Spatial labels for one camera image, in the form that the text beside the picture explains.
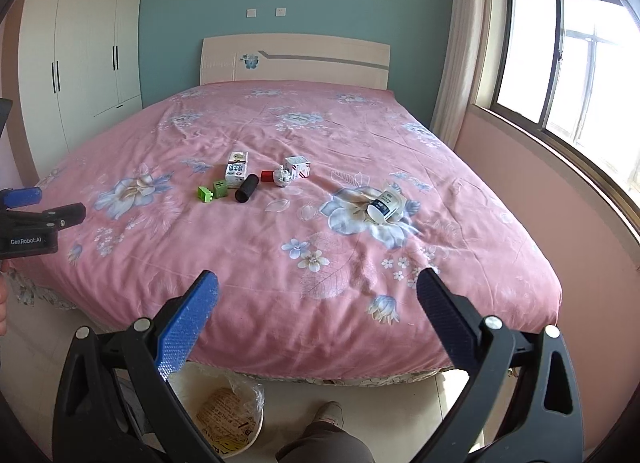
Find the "pink wall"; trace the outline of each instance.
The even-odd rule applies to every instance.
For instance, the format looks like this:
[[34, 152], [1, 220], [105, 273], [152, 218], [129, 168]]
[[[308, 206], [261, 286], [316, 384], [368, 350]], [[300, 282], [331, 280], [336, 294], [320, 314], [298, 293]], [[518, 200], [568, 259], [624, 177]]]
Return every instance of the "pink wall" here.
[[5, 21], [0, 24], [0, 93], [4, 92], [4, 97], [14, 101], [7, 131], [0, 138], [0, 188], [21, 186], [20, 178], [26, 184], [37, 182], [22, 125], [17, 88], [18, 33], [23, 4], [24, 0], [16, 0]]
[[640, 246], [610, 207], [533, 139], [476, 107], [456, 153], [527, 228], [564, 291], [559, 327], [597, 445], [640, 380]]

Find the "white wardrobe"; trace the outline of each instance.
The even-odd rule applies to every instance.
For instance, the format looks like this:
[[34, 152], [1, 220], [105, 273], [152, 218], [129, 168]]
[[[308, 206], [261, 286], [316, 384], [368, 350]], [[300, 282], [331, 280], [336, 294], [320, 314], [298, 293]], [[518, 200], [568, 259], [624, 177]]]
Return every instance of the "white wardrobe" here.
[[22, 118], [42, 178], [92, 136], [142, 109], [140, 0], [25, 0]]

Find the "white curtain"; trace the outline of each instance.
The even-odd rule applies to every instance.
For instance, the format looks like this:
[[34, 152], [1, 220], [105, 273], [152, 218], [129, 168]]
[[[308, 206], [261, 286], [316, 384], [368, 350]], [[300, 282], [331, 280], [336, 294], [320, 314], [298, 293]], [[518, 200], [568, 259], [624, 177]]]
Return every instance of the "white curtain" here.
[[451, 149], [465, 118], [478, 60], [484, 0], [453, 0], [447, 56], [431, 130]]

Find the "green toy block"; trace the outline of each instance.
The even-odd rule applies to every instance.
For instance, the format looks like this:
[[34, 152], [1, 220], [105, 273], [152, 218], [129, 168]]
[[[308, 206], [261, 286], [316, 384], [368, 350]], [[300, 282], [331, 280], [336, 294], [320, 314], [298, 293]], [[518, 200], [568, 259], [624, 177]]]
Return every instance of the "green toy block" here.
[[217, 182], [213, 182], [213, 197], [224, 198], [228, 194], [228, 187], [226, 186], [225, 180], [218, 180]]
[[204, 203], [209, 203], [213, 198], [213, 193], [207, 187], [198, 187], [198, 199]]

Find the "window sill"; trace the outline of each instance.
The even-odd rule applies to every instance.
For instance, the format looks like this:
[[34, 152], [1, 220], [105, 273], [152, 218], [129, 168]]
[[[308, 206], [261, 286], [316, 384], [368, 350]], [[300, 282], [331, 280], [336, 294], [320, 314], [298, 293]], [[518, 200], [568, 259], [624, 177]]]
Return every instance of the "window sill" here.
[[626, 247], [625, 249], [629, 253], [633, 250], [632, 257], [640, 265], [640, 256], [638, 255], [640, 215], [619, 195], [617, 189], [591, 169], [591, 166], [583, 164], [577, 156], [572, 156], [569, 150], [561, 151], [559, 144], [551, 142], [551, 139], [546, 141], [535, 136], [510, 119], [476, 104], [470, 104], [469, 111], [498, 127], [558, 172], [607, 222], [607, 225], [615, 230], [616, 237]]

